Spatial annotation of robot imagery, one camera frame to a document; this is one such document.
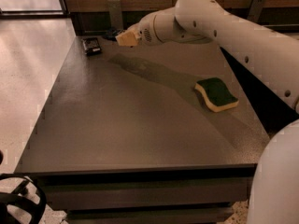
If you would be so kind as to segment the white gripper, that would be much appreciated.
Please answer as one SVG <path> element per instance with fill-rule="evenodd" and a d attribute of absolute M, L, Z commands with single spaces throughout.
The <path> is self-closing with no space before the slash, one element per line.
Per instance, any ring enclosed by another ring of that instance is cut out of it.
<path fill-rule="evenodd" d="M 143 45 L 157 46 L 162 41 L 158 38 L 155 31 L 155 19 L 157 13 L 153 12 L 143 17 L 134 25 L 133 29 L 128 29 L 116 36 L 119 46 L 134 47 L 137 46 L 139 40 Z"/>

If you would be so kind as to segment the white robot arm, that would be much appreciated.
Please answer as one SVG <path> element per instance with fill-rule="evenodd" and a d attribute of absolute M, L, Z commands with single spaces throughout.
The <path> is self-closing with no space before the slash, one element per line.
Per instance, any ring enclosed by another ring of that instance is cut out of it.
<path fill-rule="evenodd" d="M 177 0 L 116 36 L 121 46 L 213 40 L 283 104 L 298 110 L 296 39 L 225 11 L 215 0 Z M 248 224 L 299 224 L 299 120 L 278 129 L 253 178 Z"/>

